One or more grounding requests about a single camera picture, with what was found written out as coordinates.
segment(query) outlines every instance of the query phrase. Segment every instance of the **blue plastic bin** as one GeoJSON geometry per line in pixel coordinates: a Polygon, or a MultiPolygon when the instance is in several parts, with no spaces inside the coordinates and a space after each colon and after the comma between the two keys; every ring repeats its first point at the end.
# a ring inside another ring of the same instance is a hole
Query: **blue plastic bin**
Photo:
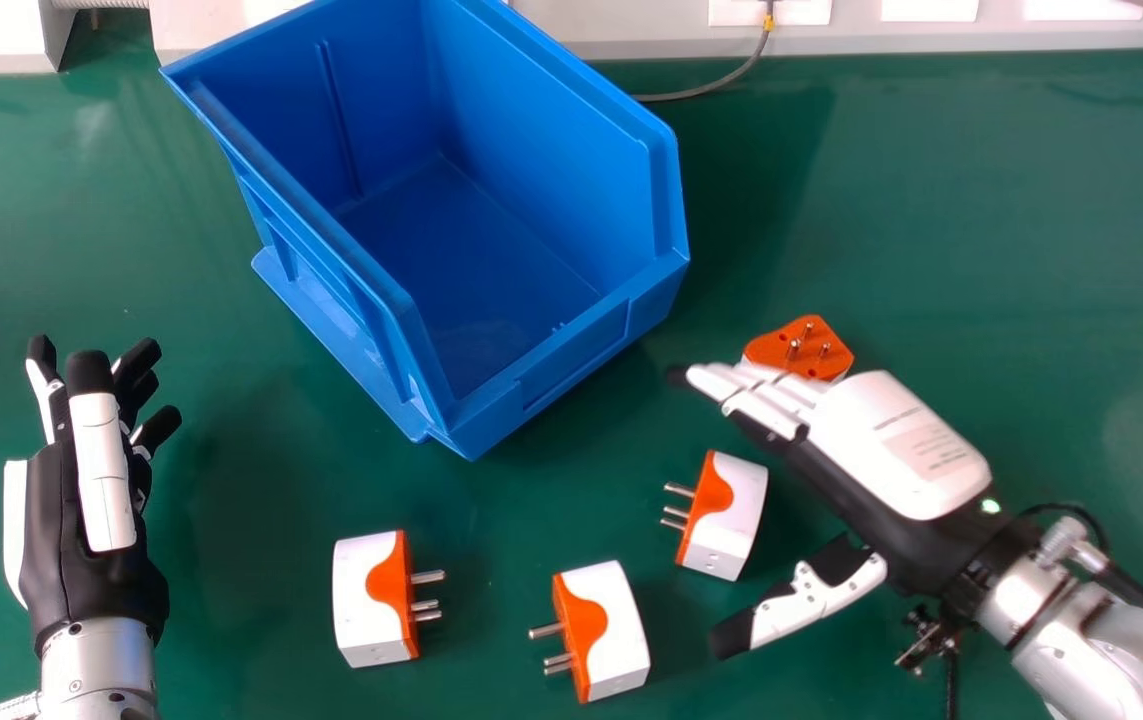
{"type": "Polygon", "coordinates": [[[320,0],[163,73],[256,272],[415,442],[475,459],[672,305],[673,133],[497,0],[320,0]]]}

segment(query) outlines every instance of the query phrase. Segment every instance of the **robotic arm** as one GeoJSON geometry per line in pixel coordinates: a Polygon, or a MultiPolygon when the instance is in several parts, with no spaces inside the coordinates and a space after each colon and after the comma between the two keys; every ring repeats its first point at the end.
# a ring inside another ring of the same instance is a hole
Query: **robotic arm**
{"type": "Polygon", "coordinates": [[[1057,720],[1143,719],[1143,587],[1071,518],[1041,528],[1002,510],[984,457],[886,371],[826,383],[768,366],[692,365],[672,379],[711,397],[863,539],[799,562],[791,582],[717,625],[718,657],[825,618],[886,582],[940,601],[910,619],[896,665],[956,656],[980,624],[1057,720]],[[1078,582],[1071,562],[1095,578],[1078,582]]]}
{"type": "Polygon", "coordinates": [[[160,357],[151,339],[112,365],[75,352],[62,378],[46,336],[27,345],[46,447],[5,465],[3,573],[30,615],[41,689],[0,703],[0,720],[158,719],[152,653],[170,601],[142,512],[181,416],[168,405],[136,419],[160,357]]]}

